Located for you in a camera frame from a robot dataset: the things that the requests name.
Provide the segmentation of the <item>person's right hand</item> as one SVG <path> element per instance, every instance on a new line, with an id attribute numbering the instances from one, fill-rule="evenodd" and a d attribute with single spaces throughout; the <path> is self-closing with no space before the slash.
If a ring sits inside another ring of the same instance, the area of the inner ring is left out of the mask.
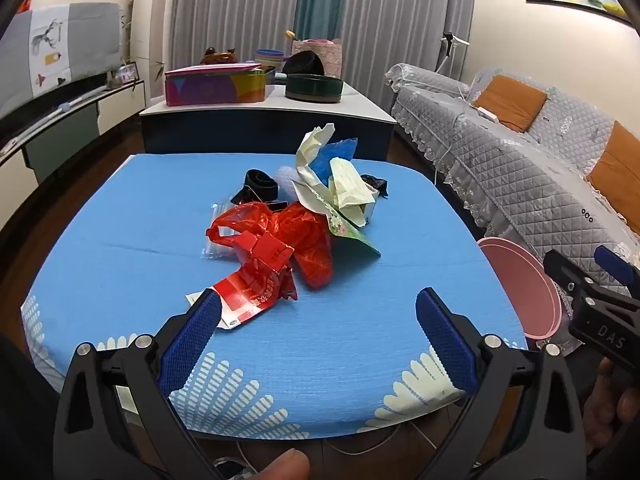
<path id="1" fill-rule="evenodd" d="M 603 448 L 613 435 L 614 419 L 628 424 L 639 413 L 639 389 L 629 387 L 616 393 L 613 386 L 614 363 L 603 358 L 593 392 L 584 406 L 585 447 L 589 455 L 596 448 Z"/>

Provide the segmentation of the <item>person's left hand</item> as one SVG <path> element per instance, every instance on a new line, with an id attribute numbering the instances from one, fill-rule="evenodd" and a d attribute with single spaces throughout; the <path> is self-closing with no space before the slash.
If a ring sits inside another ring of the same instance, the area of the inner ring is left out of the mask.
<path id="1" fill-rule="evenodd" d="M 254 480 L 307 480 L 310 474 L 308 457 L 297 448 L 290 448 L 265 469 L 254 474 Z"/>

